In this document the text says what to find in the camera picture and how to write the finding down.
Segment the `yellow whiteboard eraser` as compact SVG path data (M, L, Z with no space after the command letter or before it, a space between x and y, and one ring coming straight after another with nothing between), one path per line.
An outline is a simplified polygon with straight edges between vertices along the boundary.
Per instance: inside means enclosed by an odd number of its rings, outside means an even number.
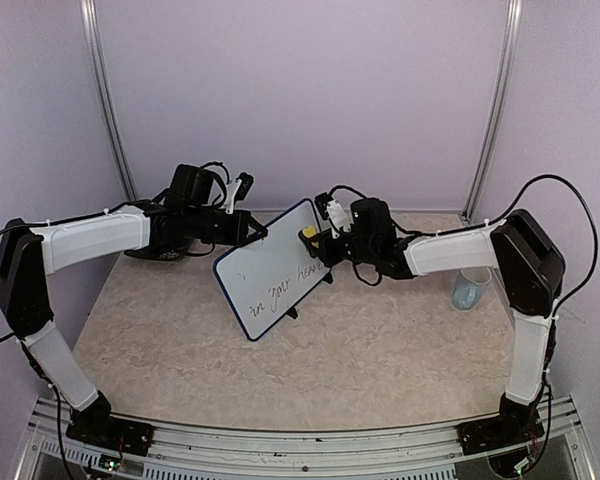
M309 251L319 248L319 232L315 226L310 225L303 228L299 232L299 237Z

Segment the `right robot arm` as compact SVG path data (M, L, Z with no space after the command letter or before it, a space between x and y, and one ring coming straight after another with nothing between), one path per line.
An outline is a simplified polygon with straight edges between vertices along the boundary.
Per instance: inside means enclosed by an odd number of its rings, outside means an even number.
M380 279L410 280L430 273L496 269L514 317L514 353L497 415L464 422L457 431L466 455L541 437L537 406L555 349L555 317L566 262L533 216L518 209L492 224L433 234L407 231L378 198L348 210L329 194L317 198L329 228L299 236L310 255L332 268L343 261L372 266Z

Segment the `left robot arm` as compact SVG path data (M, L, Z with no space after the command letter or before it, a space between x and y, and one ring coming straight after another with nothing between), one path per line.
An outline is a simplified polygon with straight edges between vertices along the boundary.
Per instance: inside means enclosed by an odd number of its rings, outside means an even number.
M267 228L235 206L251 189L252 176L219 175L220 165L178 165L170 185L151 200L43 223L15 218L0 231L0 310L31 367L70 405L69 438L145 451L153 428L112 415L54 323L48 276L111 254L172 261L190 256L193 241L242 247L265 238Z

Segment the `blue framed whiteboard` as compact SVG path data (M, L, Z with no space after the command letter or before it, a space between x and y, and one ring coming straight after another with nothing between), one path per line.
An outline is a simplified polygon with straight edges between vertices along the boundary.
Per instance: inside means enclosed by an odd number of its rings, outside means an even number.
M235 247L213 263L214 276L249 341L259 340L287 315L296 318L297 305L331 275L300 240L305 227L322 230L309 198L268 222L265 238Z

